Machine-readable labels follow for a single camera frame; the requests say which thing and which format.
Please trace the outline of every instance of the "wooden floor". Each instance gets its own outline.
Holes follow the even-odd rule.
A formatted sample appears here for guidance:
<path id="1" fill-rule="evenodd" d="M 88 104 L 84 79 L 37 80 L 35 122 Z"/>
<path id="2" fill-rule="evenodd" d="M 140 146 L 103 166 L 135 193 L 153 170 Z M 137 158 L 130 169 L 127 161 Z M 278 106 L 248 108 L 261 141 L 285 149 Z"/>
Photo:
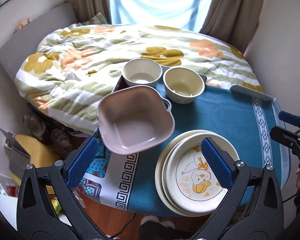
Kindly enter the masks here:
<path id="1" fill-rule="evenodd" d="M 99 228 L 109 236 L 119 232 L 122 227 L 133 217 L 133 213 L 131 212 L 102 205 L 84 195 L 81 195 L 81 197 L 86 205 L 86 213 L 99 226 Z M 137 214 L 136 218 L 130 225 L 127 226 L 119 238 L 126 240 L 137 240 L 140 222 L 144 216 L 145 215 Z M 160 220 L 172 221 L 177 229 L 196 232 L 208 219 L 208 217 L 209 216 L 198 218 L 160 218 Z"/>

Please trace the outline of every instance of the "pillow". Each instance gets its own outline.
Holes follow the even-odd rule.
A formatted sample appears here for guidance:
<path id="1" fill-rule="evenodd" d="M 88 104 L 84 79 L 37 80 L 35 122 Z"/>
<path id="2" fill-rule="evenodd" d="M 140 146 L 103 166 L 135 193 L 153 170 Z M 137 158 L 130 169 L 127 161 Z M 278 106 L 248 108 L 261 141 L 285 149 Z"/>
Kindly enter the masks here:
<path id="1" fill-rule="evenodd" d="M 91 20 L 82 23 L 82 25 L 91 25 L 91 24 L 108 24 L 106 18 L 102 13 L 98 12 Z"/>

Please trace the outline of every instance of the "pink square bowl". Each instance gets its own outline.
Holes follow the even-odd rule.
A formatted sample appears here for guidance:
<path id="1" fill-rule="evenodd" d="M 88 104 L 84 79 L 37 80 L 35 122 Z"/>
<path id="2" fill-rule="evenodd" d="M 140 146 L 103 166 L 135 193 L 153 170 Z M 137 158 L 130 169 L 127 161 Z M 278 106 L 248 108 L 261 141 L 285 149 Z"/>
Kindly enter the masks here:
<path id="1" fill-rule="evenodd" d="M 109 94 L 97 111 L 102 140 L 111 152 L 119 155 L 155 147 L 167 140 L 175 128 L 171 103 L 148 86 Z"/>

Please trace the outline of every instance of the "window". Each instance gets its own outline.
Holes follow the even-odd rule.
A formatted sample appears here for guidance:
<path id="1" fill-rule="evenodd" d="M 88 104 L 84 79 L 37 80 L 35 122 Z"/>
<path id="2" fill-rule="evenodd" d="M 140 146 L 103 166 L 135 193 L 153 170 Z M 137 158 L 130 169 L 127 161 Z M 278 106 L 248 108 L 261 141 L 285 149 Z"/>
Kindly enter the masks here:
<path id="1" fill-rule="evenodd" d="M 163 25 L 198 32 L 211 0 L 110 0 L 113 24 Z"/>

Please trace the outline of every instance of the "cable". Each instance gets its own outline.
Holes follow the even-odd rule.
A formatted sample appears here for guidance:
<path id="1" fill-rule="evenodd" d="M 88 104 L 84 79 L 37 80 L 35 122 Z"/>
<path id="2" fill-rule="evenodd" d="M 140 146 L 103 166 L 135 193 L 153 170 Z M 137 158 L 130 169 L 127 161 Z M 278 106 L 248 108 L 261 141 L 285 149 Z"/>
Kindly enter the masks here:
<path id="1" fill-rule="evenodd" d="M 297 195 L 297 193 L 295 195 L 292 195 L 290 198 L 287 198 L 286 200 L 284 200 L 282 203 L 287 202 L 288 200 L 291 200 L 292 198 L 294 198 Z"/>
<path id="2" fill-rule="evenodd" d="M 133 215 L 132 219 L 131 219 L 128 223 L 126 223 L 126 224 L 123 226 L 123 228 L 122 228 L 119 232 L 117 232 L 116 234 L 114 234 L 114 235 L 111 236 L 110 238 L 114 239 L 115 237 L 121 235 L 121 234 L 123 233 L 123 231 L 126 229 L 126 227 L 127 227 L 127 226 L 128 226 L 128 225 L 136 218 L 136 215 L 137 215 L 137 213 L 135 213 L 135 214 Z"/>

